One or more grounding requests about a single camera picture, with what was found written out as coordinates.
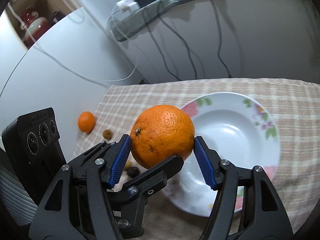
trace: white plate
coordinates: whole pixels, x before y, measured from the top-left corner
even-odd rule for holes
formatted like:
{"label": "white plate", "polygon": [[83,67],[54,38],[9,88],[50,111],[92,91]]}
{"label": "white plate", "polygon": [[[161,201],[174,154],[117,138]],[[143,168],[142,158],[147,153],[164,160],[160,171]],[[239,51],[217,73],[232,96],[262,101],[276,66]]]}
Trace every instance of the white plate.
{"label": "white plate", "polygon": [[[256,100],[236,93],[219,92],[194,99],[182,110],[192,119],[196,136],[235,166],[264,168],[273,179],[280,159],[278,129],[268,111]],[[168,180],[164,194],[180,209],[199,216],[211,213],[216,191],[205,184],[195,155]],[[238,187],[235,212],[242,209],[243,187]]]}

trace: dried fruit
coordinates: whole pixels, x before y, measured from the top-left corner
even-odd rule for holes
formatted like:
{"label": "dried fruit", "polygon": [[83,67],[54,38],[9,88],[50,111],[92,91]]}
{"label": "dried fruit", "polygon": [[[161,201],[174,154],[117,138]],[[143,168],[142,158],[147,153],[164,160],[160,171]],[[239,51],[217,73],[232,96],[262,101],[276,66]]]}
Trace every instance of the dried fruit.
{"label": "dried fruit", "polygon": [[111,132],[111,130],[107,129],[103,131],[103,137],[107,140],[111,140],[113,136],[113,133]]}

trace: green leaf pattern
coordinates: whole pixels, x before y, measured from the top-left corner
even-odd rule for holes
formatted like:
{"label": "green leaf pattern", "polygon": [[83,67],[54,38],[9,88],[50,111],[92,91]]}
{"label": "green leaf pattern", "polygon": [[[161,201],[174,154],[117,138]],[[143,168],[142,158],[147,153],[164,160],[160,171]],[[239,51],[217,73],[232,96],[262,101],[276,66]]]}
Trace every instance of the green leaf pattern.
{"label": "green leaf pattern", "polygon": [[244,189],[243,189],[243,187],[242,187],[242,188],[240,188],[240,189],[238,190],[238,192],[237,192],[237,197],[243,197],[243,193],[244,193]]}
{"label": "green leaf pattern", "polygon": [[249,108],[249,107],[251,107],[252,105],[251,105],[251,100],[250,99],[245,99],[245,100],[243,100],[243,103],[247,106],[247,108]]}
{"label": "green leaf pattern", "polygon": [[268,121],[268,114],[267,114],[267,113],[263,113],[263,114],[262,114],[262,119],[263,119],[264,121]]}
{"label": "green leaf pattern", "polygon": [[211,101],[210,98],[198,98],[198,99],[196,100],[196,102],[197,102],[197,105],[198,105],[199,107],[201,107],[201,106],[203,106],[203,105],[206,105],[206,106],[211,106],[211,105],[212,105],[212,101]]}
{"label": "green leaf pattern", "polygon": [[273,138],[277,136],[276,128],[274,126],[269,127],[266,130],[266,139],[268,140],[270,136],[272,136]]}

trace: metal screw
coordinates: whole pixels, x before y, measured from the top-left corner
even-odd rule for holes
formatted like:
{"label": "metal screw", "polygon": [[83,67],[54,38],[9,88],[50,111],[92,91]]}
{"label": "metal screw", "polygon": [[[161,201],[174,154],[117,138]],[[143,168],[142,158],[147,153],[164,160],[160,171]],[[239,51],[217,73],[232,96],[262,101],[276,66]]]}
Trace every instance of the metal screw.
{"label": "metal screw", "polygon": [[228,166],[230,164],[230,161],[223,159],[223,160],[221,160],[221,164],[224,166]]}
{"label": "metal screw", "polygon": [[261,168],[260,166],[255,166],[254,169],[255,169],[256,172],[263,171],[263,168]]}
{"label": "metal screw", "polygon": [[67,171],[67,170],[69,170],[69,168],[70,168],[69,164],[63,164],[62,167],[61,167],[61,169],[63,171]]}
{"label": "metal screw", "polygon": [[118,221],[119,228],[127,228],[129,226],[129,221],[127,219],[121,218]]}
{"label": "metal screw", "polygon": [[101,165],[101,164],[104,163],[104,159],[98,158],[98,159],[96,159],[95,163],[96,163],[97,165]]}
{"label": "metal screw", "polygon": [[130,194],[136,193],[137,190],[138,190],[138,189],[137,189],[135,186],[131,186],[131,187],[128,188],[128,192],[129,192]]}

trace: tangerine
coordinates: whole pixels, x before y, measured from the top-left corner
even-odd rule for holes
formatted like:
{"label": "tangerine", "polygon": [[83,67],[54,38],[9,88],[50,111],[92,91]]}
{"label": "tangerine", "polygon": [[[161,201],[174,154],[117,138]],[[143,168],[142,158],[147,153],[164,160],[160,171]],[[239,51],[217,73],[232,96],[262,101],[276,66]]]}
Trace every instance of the tangerine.
{"label": "tangerine", "polygon": [[91,112],[83,112],[78,119],[78,127],[81,132],[91,132],[96,124],[96,119]]}
{"label": "tangerine", "polygon": [[179,155],[186,160],[193,149],[195,127],[179,108],[158,105],[139,115],[130,137],[133,158],[149,169],[170,155]]}

